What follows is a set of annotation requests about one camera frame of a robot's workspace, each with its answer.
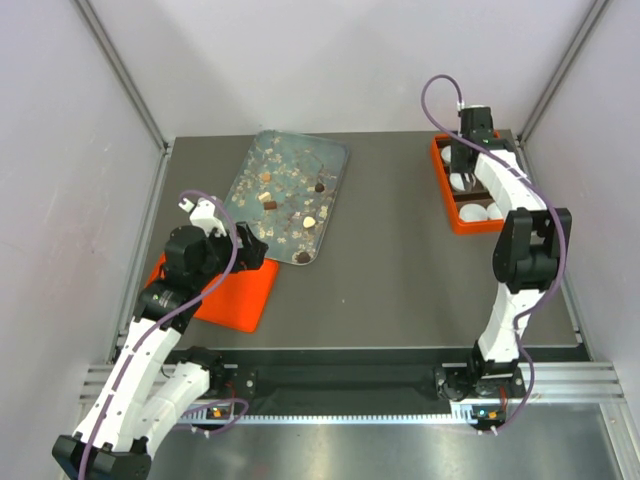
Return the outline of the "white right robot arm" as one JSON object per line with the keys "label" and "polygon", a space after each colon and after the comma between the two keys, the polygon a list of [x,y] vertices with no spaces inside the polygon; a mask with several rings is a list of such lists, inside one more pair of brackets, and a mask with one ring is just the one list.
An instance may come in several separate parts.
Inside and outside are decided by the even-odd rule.
{"label": "white right robot arm", "polygon": [[535,190],[512,145],[496,136],[490,108],[464,107],[459,118],[450,166],[475,178],[503,218],[492,258],[496,299],[466,372],[470,393],[493,396],[517,382],[522,334],[534,308],[559,286],[572,217],[566,209],[550,208]]}

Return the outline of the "metal serving tongs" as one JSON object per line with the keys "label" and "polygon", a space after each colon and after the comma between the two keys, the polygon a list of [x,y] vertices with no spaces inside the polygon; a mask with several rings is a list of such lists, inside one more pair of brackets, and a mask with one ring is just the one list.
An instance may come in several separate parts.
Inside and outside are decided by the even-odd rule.
{"label": "metal serving tongs", "polygon": [[460,173],[460,181],[464,192],[472,191],[476,184],[476,177],[472,173]]}

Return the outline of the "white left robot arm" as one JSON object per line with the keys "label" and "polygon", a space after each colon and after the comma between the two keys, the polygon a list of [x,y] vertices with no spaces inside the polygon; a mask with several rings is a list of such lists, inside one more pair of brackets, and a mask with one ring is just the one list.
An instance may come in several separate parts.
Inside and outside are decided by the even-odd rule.
{"label": "white left robot arm", "polygon": [[165,360],[206,294],[230,274],[257,270],[268,246],[244,222],[174,229],[159,276],[140,293],[123,349],[98,398],[52,456],[70,479],[145,479],[165,437],[192,404],[226,387],[220,355],[191,347],[154,391]]}

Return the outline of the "white heart chocolate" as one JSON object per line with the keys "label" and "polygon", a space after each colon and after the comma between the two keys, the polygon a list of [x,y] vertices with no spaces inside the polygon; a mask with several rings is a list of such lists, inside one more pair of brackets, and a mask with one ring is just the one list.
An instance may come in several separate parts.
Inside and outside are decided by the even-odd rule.
{"label": "white heart chocolate", "polygon": [[316,224],[316,220],[314,217],[307,216],[303,219],[303,227],[305,229],[310,229]]}

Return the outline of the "dark truffle chocolate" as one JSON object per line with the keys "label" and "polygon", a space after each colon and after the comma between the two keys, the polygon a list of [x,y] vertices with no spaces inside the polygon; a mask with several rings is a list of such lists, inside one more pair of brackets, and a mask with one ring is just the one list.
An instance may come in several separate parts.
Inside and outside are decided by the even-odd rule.
{"label": "dark truffle chocolate", "polygon": [[298,264],[306,264],[311,261],[311,257],[308,252],[299,252],[295,258]]}

